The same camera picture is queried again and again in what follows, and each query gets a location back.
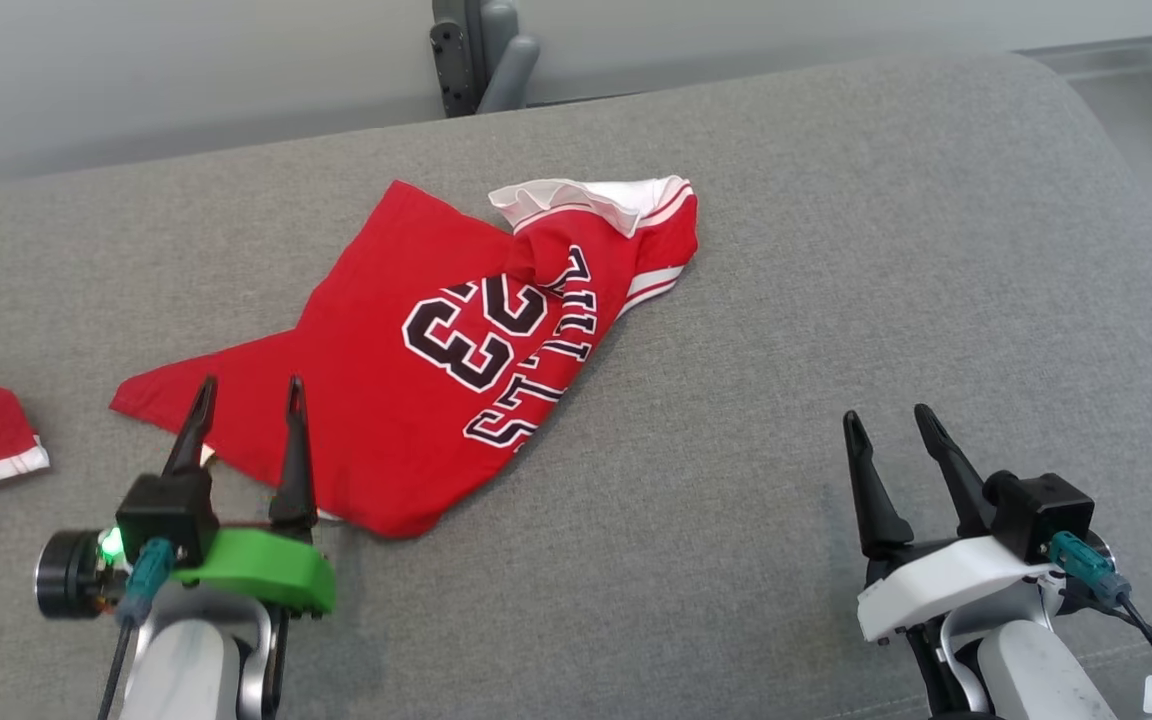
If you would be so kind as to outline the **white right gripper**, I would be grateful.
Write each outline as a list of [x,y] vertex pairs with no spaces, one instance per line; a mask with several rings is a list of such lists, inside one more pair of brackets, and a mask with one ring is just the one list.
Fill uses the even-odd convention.
[[[958,538],[927,556],[901,566],[858,596],[858,621],[865,642],[890,638],[899,628],[977,602],[1025,578],[1046,577],[1051,562],[1028,564],[990,535],[995,506],[984,497],[984,482],[938,419],[931,406],[914,406],[925,450],[940,467],[957,516]],[[874,465],[867,429],[854,410],[844,415],[846,457],[858,523],[861,553],[882,559],[914,543],[914,529],[890,501]]]

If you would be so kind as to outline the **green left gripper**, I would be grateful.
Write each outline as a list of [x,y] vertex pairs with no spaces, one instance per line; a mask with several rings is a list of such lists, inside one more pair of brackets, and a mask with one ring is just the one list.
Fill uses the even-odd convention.
[[[204,468],[204,445],[217,406],[218,379],[206,376],[180,429],[162,477]],[[305,382],[291,377],[285,410],[287,438],[282,473],[270,502],[270,526],[221,528],[197,568],[179,568],[179,583],[214,585],[234,594],[274,602],[291,612],[332,614],[338,609],[338,574],[312,544],[317,525]]]

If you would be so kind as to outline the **red number 23 jersey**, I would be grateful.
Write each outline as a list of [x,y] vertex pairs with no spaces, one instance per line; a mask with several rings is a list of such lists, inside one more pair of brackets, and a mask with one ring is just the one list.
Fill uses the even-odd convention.
[[506,228],[392,183],[291,329],[132,376],[111,409],[175,432],[214,377],[206,446],[275,486],[297,376],[320,509],[392,539],[425,533],[511,462],[614,323],[698,251],[689,179],[532,179],[488,200]]

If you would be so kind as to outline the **grey fabric sofa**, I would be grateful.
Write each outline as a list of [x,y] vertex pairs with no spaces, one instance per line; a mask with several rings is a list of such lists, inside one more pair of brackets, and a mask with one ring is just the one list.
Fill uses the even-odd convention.
[[841,419],[920,538],[956,524],[914,406],[980,473],[1097,502],[1152,621],[1152,206],[1024,56],[905,56],[0,182],[0,386],[52,469],[0,486],[0,720],[92,720],[116,629],[50,623],[56,529],[172,439],[119,382],[291,327],[392,181],[467,214],[529,179],[677,174],[700,249],[499,479],[415,541],[326,525],[280,720],[899,720],[855,619]]

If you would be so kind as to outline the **grey metal post bracket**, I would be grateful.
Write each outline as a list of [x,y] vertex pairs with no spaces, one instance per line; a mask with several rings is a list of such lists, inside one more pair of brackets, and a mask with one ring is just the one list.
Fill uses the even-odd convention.
[[430,3],[429,44],[445,118],[526,108],[541,44],[521,31],[516,0]]

